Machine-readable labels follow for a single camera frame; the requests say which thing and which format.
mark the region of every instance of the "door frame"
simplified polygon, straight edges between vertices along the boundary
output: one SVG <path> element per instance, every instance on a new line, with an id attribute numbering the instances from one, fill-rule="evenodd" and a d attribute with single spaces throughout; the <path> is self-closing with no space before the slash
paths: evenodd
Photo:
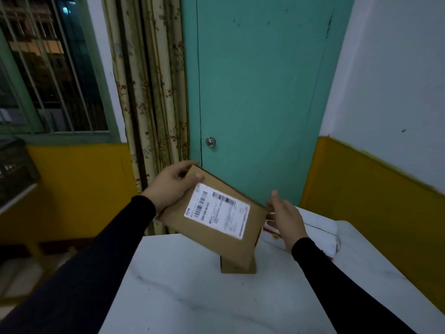
<path id="1" fill-rule="evenodd" d="M 354 0 L 334 0 L 334 10 L 326 38 L 326 44 L 321 57 L 320 69 L 318 70 L 314 92 L 312 94 L 308 123 L 305 128 L 305 135 L 309 136 L 309 138 L 307 139 L 307 143 L 301 146 L 298 160 L 312 160 L 318 135 L 312 136 L 309 132 L 314 130 L 320 131 L 353 4 Z M 197 0 L 194 0 L 194 2 L 191 0 L 188 0 L 187 2 L 181 0 L 181 17 L 182 35 L 185 47 L 184 54 L 189 113 L 190 159 L 198 160 L 200 164 L 202 164 Z M 311 162 L 305 161 L 304 164 L 301 165 L 307 174 L 311 167 Z"/>

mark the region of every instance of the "floral curtain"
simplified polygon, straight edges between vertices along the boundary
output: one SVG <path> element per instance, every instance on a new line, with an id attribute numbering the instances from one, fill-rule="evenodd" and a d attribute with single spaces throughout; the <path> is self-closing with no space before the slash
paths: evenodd
<path id="1" fill-rule="evenodd" d="M 113 70 L 139 192 L 188 159 L 179 0 L 102 0 Z M 163 226 L 154 222 L 154 233 Z"/>

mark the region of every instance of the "floor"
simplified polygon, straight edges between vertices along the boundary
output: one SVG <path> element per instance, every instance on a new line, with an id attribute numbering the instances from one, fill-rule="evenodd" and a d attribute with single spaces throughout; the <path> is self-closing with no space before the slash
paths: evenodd
<path id="1" fill-rule="evenodd" d="M 59 268 L 72 257 L 72 253 L 45 256 L 52 267 Z M 10 259 L 0 266 L 0 298 L 30 294 L 43 275 L 34 258 Z M 16 305 L 0 306 L 0 320 Z"/>

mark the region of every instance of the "black sleeve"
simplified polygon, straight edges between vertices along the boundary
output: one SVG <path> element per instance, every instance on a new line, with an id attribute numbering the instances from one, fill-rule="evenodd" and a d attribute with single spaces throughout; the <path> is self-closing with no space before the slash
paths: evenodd
<path id="1" fill-rule="evenodd" d="M 155 214 L 148 198 L 133 197 L 89 248 L 0 322 L 0 333 L 98 333 Z"/>
<path id="2" fill-rule="evenodd" d="M 298 240 L 292 256 L 337 333 L 414 333 L 359 285 L 348 278 L 309 238 Z"/>

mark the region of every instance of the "yellow wainscoting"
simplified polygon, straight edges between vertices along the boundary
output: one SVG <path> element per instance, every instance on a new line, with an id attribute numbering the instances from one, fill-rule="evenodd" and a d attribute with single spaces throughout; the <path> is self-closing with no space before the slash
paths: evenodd
<path id="1" fill-rule="evenodd" d="M 127 144 L 28 151 L 41 181 L 0 215 L 0 244 L 94 237 L 137 194 Z"/>
<path id="2" fill-rule="evenodd" d="M 353 224 L 445 313 L 445 196 L 320 137 L 300 207 Z"/>

